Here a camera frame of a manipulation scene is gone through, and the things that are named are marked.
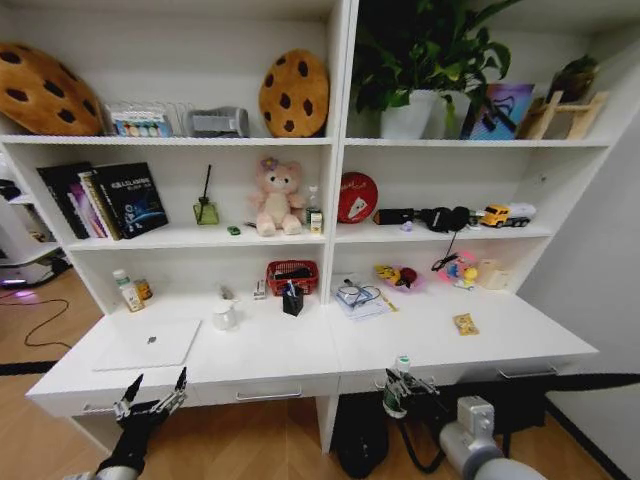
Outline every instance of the potted plant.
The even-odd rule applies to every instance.
[[[504,78],[509,49],[481,26],[520,0],[502,0],[476,12],[464,0],[367,0],[360,3],[353,67],[356,109],[382,112],[383,138],[417,139],[431,108],[446,101],[447,126],[454,122],[458,91],[479,109],[486,98],[485,70]]]
[[[551,100],[553,92],[562,90],[560,103],[577,102],[589,91],[589,87],[598,73],[598,62],[589,55],[568,63],[561,71],[556,73],[547,95],[547,103]]]

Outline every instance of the headphones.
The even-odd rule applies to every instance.
[[[425,208],[418,215],[432,232],[459,232],[469,222],[469,209],[456,207]]]

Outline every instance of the wooden stand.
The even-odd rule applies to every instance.
[[[522,123],[518,138],[527,140],[542,140],[556,113],[571,113],[573,119],[567,140],[580,140],[584,138],[596,119],[600,109],[609,96],[609,92],[598,92],[587,105],[560,105],[562,91],[554,92],[551,101],[544,104],[543,98],[533,101],[527,117]]]

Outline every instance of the black backpack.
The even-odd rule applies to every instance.
[[[342,469],[351,478],[365,478],[389,451],[382,395],[341,395],[334,432],[332,445]]]

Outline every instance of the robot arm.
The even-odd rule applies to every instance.
[[[387,370],[388,381],[383,406],[389,416],[398,420],[398,426],[416,467],[424,473],[433,473],[446,457],[463,480],[546,480],[534,469],[506,458],[493,440],[494,408],[481,397],[458,399],[457,418],[453,417],[438,400],[439,392],[406,371]],[[428,396],[431,429],[435,429],[441,452],[429,466],[420,465],[406,435],[401,419],[407,414],[416,396]]]
[[[122,399],[113,406],[116,421],[122,427],[122,435],[111,456],[98,467],[95,480],[137,479],[144,470],[144,457],[151,434],[187,397],[185,367],[180,373],[175,389],[163,399],[132,404],[142,383],[142,377],[143,375],[140,375],[127,388]]]

